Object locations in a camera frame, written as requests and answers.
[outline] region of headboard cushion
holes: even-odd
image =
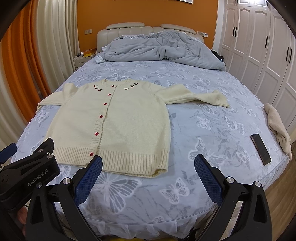
[[[158,33],[161,31],[168,31],[173,30],[177,32],[186,32],[187,35],[190,35],[194,38],[200,39],[202,42],[204,42],[204,38],[200,36],[199,34],[196,34],[196,32],[193,29],[178,26],[178,25],[172,25],[172,24],[162,24],[161,27],[150,27],[145,26],[144,23],[117,23],[109,25],[106,29],[101,30],[98,32],[97,35],[97,44],[96,49],[97,52],[102,52],[102,48],[115,38],[118,38],[121,35],[137,35],[137,34],[146,34],[149,35],[150,33]]]
[[[114,28],[131,28],[131,27],[144,27],[144,23],[115,23],[107,26],[107,30]]]
[[[162,24],[161,27],[165,28],[165,29],[180,30],[182,32],[196,34],[196,32],[192,28],[187,28],[187,27],[183,27],[183,26],[179,26],[179,25]]]

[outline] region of wardrobe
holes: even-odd
[[[226,70],[277,109],[289,134],[296,129],[295,50],[294,35],[266,0],[225,0]]]

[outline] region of cream knit cardigan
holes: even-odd
[[[229,107],[219,91],[194,94],[184,85],[168,88],[147,81],[101,80],[65,84],[38,104],[61,105],[45,140],[54,141],[57,162],[84,167],[99,155],[103,170],[155,177],[168,170],[170,119],[166,104],[201,100]]]

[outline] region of nightstand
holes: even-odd
[[[93,54],[92,56],[88,56],[88,57],[82,57],[82,56],[75,57],[73,59],[74,65],[75,65],[75,70],[77,71],[82,65],[84,65],[87,61],[90,61],[95,56],[96,56],[96,54]]]

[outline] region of silver screw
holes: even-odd
[[[71,178],[68,178],[66,177],[64,180],[63,180],[63,183],[64,184],[69,184],[71,182]]]
[[[37,188],[41,188],[41,187],[42,187],[42,183],[37,183],[37,184],[36,184],[36,187],[37,187]]]
[[[227,181],[228,183],[234,183],[234,179],[233,179],[232,177],[228,177],[228,178],[226,178],[226,181]]]
[[[256,185],[257,187],[261,187],[261,182],[256,181],[256,182],[255,182],[255,185]]]

